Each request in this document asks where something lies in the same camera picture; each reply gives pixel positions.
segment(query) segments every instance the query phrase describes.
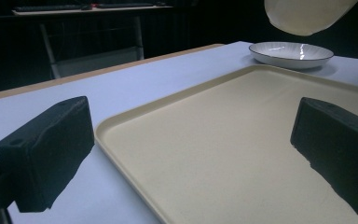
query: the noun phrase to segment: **tray rim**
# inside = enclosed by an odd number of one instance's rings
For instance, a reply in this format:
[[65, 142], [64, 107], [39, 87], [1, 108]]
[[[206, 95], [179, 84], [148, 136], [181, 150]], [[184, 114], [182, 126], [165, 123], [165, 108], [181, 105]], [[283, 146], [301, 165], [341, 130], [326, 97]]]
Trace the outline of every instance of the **tray rim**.
[[323, 77], [316, 77], [313, 75], [280, 68], [272, 65], [267, 64], [257, 64], [257, 65], [251, 65], [248, 67], [244, 67], [240, 70], [234, 71], [232, 73], [223, 75], [221, 77], [213, 78], [211, 80], [208, 80], [206, 82], [191, 86], [187, 89], [184, 89], [182, 91], [175, 92], [171, 95], [159, 98], [157, 100], [145, 103], [140, 106], [136, 106], [132, 109], [129, 109], [127, 111], [124, 111], [122, 113], [118, 113], [116, 115], [113, 115], [111, 117], [108, 117], [106, 119], [103, 119], [101, 122], [98, 123], [96, 128], [94, 129], [94, 136], [95, 136], [95, 143], [96, 145], [103, 151], [103, 153], [109, 158], [109, 160], [114, 164], [115, 167], [123, 174], [124, 178], [128, 181], [128, 183], [131, 185], [131, 187], [137, 192], [137, 194], [144, 200], [144, 202], [147, 204], [149, 208], [157, 215], [157, 217], [163, 222], [163, 223], [170, 223], [170, 221], [167, 219], [167, 217], [164, 216], [163, 211], [160, 211], [160, 209], [156, 206], [156, 204], [153, 204], [153, 199], [148, 198], [147, 195], [142, 193], [142, 188], [140, 185], [136, 182], [135, 178], [129, 174], [129, 172], [126, 171], [125, 166], [119, 161], [119, 159], [111, 153], [107, 146], [104, 145], [103, 140], [100, 139], [100, 132], [103, 132], [103, 130], [107, 127], [116, 127], [119, 124], [125, 123], [127, 121], [130, 121], [132, 119], [139, 118], [147, 113], [151, 113], [153, 111], [156, 111], [164, 106], [174, 104], [176, 102], [179, 102], [181, 100], [184, 100], [187, 97], [190, 97], [192, 95], [195, 95], [197, 93], [207, 91], [210, 88], [213, 88], [215, 86], [218, 86], [220, 84], [223, 84], [225, 82], [229, 82], [237, 77], [245, 76], [248, 73], [254, 72], [254, 71], [260, 71], [265, 70], [267, 72], [275, 72], [280, 73], [283, 75], [287, 75], [290, 77], [297, 77], [301, 78], [303, 80], [311, 81], [311, 82], [317, 82], [323, 85], [329, 85], [329, 86], [335, 86], [337, 88], [346, 89], [348, 91], [356, 91], [358, 92], [358, 86], [352, 85], [349, 83], [339, 82], [336, 80], [326, 79]]

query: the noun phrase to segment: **black bracket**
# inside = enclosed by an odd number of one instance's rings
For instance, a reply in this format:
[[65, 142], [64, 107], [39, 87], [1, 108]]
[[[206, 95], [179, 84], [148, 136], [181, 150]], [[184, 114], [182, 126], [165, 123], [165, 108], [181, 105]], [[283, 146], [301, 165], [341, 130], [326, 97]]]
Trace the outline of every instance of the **black bracket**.
[[43, 212], [94, 146], [87, 97], [59, 102], [0, 141], [0, 223], [7, 207]]

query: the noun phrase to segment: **black foam block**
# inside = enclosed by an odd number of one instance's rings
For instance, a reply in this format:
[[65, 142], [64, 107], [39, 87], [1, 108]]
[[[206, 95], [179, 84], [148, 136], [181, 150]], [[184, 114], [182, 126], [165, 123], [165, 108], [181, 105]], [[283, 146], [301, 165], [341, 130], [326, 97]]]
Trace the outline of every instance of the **black foam block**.
[[10, 173], [21, 212], [50, 208], [94, 145], [88, 99], [55, 104], [0, 141], [0, 165]]
[[291, 143], [358, 213], [358, 116], [337, 105], [303, 98]]

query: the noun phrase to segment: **desk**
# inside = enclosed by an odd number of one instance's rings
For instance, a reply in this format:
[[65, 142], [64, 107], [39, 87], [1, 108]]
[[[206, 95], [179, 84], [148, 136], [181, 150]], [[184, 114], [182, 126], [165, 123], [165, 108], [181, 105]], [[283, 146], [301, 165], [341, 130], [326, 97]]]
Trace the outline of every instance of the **desk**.
[[[245, 42], [214, 45], [0, 92], [0, 139], [51, 105], [79, 95], [89, 97], [96, 127], [112, 115], [257, 64], [249, 46]], [[323, 67], [303, 72], [358, 85], [355, 59], [336, 56]], [[50, 210], [20, 214], [13, 203], [9, 212], [14, 223], [158, 223], [98, 147]]]

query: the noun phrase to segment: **bowl rim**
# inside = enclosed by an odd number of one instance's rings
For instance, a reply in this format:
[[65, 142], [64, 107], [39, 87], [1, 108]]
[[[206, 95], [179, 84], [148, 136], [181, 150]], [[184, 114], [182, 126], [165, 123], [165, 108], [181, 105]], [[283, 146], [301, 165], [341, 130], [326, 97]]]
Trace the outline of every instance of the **bowl rim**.
[[266, 57], [269, 57], [269, 58], [281, 59], [281, 60], [289, 60], [289, 61], [296, 61], [296, 62], [315, 62], [315, 61], [321, 61], [321, 60], [328, 60], [328, 59], [331, 59], [331, 58], [333, 58], [333, 57], [335, 56], [335, 55], [334, 55], [334, 52], [333, 52], [332, 50], [330, 50], [330, 49], [325, 49], [325, 48], [322, 48], [322, 47], [319, 47], [319, 46], [316, 46], [316, 45], [311, 45], [311, 44], [305, 44], [305, 45], [309, 45], [309, 46], [312, 46], [312, 47], [314, 47], [314, 48], [326, 50], [326, 51], [329, 52], [331, 55], [330, 55], [330, 56], [327, 56], [327, 57], [322, 57], [322, 58], [319, 58], [319, 59], [303, 59], [303, 60], [299, 60], [299, 59], [291, 59], [291, 58], [271, 56], [271, 55], [264, 54], [264, 53], [261, 53], [261, 52], [258, 52], [258, 51], [255, 51], [255, 50], [252, 49], [253, 46], [262, 45], [262, 44], [267, 44], [267, 43], [284, 43], [284, 44], [296, 44], [296, 45], [302, 45], [302, 44], [304, 44], [304, 43], [284, 42], [284, 41], [268, 41], [268, 42], [254, 43], [254, 44], [252, 44], [251, 46], [249, 46], [249, 50], [250, 50], [251, 52], [253, 52], [253, 53], [256, 53], [256, 54], [259, 54], [259, 55], [263, 55], [263, 56], [266, 56]]

